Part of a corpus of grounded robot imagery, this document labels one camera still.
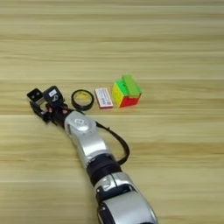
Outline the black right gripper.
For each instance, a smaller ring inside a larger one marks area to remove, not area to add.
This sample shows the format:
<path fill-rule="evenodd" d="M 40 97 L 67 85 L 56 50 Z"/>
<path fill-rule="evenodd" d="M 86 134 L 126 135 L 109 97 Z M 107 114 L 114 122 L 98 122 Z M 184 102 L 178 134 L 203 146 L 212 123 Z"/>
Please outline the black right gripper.
<path fill-rule="evenodd" d="M 72 110 L 63 102 L 45 104 L 45 110 L 43 110 L 36 102 L 30 102 L 33 112 L 39 116 L 46 123 L 54 123 L 60 127 L 65 126 L 66 118 L 72 113 Z"/>

